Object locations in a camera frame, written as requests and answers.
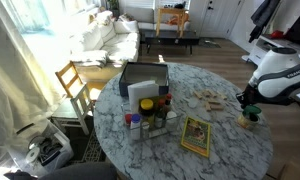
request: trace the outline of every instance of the door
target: door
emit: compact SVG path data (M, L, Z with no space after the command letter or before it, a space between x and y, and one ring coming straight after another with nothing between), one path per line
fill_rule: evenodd
M244 0L209 0L200 36L228 38L243 2Z

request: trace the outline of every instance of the wooden chair back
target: wooden chair back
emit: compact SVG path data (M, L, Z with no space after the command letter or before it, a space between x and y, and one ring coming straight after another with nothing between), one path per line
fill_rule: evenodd
M72 61L70 61L64 68L62 68L60 71L55 72L58 80L60 81L62 87L67 93L67 96L72 98L74 94L74 90L80 90L83 86L83 83L80 79L80 76L73 64ZM72 86L77 83L77 86L80 86L80 88L73 88Z
M70 101L78 117L78 120L83 128L83 131L85 132L85 134L89 134L84 119L90 110L93 114L93 105L90 99L90 93L87 85L85 84L83 88L79 91L79 93L75 97L71 98Z

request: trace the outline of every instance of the black box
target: black box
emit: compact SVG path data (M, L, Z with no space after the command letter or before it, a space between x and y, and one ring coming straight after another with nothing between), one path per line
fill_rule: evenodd
M159 95L169 92L169 73L166 64L128 62L119 81L121 96L128 95L128 86L142 81L155 80Z

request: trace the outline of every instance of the white chair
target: white chair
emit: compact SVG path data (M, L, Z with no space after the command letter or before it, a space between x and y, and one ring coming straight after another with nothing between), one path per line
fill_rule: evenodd
M72 98L66 98L61 103L58 109L52 114L51 119L59 127L81 127L84 134L88 135L89 130L84 119L90 110L93 111L93 104L90 99L88 87L84 84L77 95Z

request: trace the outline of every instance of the book cover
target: book cover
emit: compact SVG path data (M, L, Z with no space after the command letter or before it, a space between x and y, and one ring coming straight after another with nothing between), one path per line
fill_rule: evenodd
M183 127L181 145L209 157L210 124L187 117Z

